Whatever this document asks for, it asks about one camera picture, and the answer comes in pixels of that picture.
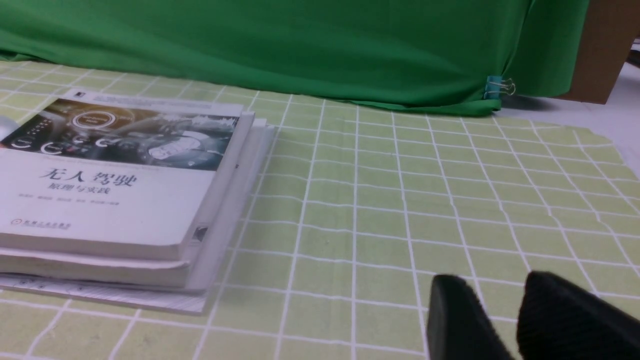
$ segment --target book cover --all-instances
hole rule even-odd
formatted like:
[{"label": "book cover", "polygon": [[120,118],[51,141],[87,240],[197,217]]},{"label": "book cover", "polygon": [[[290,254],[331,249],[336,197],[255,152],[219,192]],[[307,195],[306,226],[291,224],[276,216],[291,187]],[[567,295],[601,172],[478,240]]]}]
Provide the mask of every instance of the book cover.
[{"label": "book cover", "polygon": [[0,246],[179,259],[241,114],[70,90],[0,142]]}]

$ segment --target binder clip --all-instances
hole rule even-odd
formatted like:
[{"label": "binder clip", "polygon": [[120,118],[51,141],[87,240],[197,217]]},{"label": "binder clip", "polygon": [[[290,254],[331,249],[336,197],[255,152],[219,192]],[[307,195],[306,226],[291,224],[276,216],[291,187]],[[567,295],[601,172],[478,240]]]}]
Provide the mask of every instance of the binder clip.
[{"label": "binder clip", "polygon": [[483,99],[500,99],[500,94],[513,95],[516,85],[512,79],[502,80],[502,76],[487,76]]}]

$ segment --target green grid mat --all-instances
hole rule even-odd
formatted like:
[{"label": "green grid mat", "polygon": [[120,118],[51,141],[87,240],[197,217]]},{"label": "green grid mat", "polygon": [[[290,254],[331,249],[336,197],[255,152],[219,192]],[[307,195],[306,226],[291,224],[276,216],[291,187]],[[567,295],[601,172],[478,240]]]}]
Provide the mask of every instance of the green grid mat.
[{"label": "green grid mat", "polygon": [[24,122],[71,86],[244,104],[276,141],[204,316],[4,291],[0,357],[424,359],[443,272],[514,353],[532,269],[640,315],[640,182],[588,130],[31,62],[0,62],[0,115]]}]

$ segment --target black object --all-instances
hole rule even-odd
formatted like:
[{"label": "black object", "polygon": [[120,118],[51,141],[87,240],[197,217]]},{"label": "black object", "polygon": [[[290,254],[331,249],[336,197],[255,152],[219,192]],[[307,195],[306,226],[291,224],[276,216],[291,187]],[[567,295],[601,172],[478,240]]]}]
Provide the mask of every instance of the black object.
[{"label": "black object", "polygon": [[455,275],[431,283],[427,342],[431,360],[512,360],[473,289]]},{"label": "black object", "polygon": [[631,65],[635,65],[636,67],[640,67],[640,51],[631,50],[629,57],[627,58],[627,62]]},{"label": "black object", "polygon": [[[431,284],[431,360],[512,359],[476,294],[455,275]],[[640,359],[640,322],[550,272],[531,272],[518,315],[525,360]]]}]

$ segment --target white book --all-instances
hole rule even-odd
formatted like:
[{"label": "white book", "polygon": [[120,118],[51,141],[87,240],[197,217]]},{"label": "white book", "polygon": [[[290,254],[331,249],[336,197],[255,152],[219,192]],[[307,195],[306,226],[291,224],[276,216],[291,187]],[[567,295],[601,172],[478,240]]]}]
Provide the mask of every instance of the white book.
[{"label": "white book", "polygon": [[[242,184],[245,181],[253,182],[252,179],[255,179],[258,170],[254,168],[259,165],[258,161],[261,161],[266,152],[262,130],[265,127],[265,119],[258,119],[253,123],[237,161],[232,183]],[[210,206],[211,203],[220,202],[220,199],[205,199],[202,207],[206,211],[200,214],[199,229],[189,242],[181,260],[106,258],[0,247],[0,273],[29,274],[69,281],[112,282],[115,286],[135,288],[145,285],[150,289],[205,291],[207,281],[203,282],[202,276],[192,276],[192,270],[207,249],[224,242],[227,233],[235,229],[236,214],[230,209],[236,208],[236,203],[244,204],[246,194],[243,191],[235,190],[232,185],[229,187],[221,203],[224,211],[215,212]]]},{"label": "white book", "polygon": [[[223,214],[222,217],[216,217],[212,223],[211,231],[208,231],[205,235],[201,255],[189,275],[185,292],[134,288],[114,284],[105,286],[104,284],[88,282],[72,282],[26,275],[6,274],[0,274],[0,286],[8,290],[27,291],[44,295],[62,295],[75,299],[91,299],[113,304],[140,306],[147,309],[164,309],[193,314],[202,313],[209,298],[211,286],[221,265],[221,259],[225,254],[224,250],[228,247],[233,236],[233,231],[226,231],[226,227],[220,227],[217,224],[219,222],[230,225],[233,224],[230,228],[234,228],[236,227],[235,224],[239,223],[247,197],[253,188],[255,178],[262,166],[269,144],[273,139],[273,127],[253,127],[252,136],[253,133],[260,134],[259,137],[261,141],[259,151],[253,154],[251,161],[252,166],[250,172],[246,175],[245,169],[247,168],[244,164],[247,164],[247,162],[243,160],[243,150],[243,155],[239,162],[240,167],[238,168],[238,172],[234,174],[234,179],[227,194],[228,196],[225,197],[223,203],[226,211],[221,213],[221,215]],[[240,201],[231,200],[238,197],[241,198]],[[189,292],[195,288],[206,288],[207,291]]]},{"label": "white book", "polygon": [[1,142],[0,247],[180,261],[253,119],[236,104],[71,89]]}]

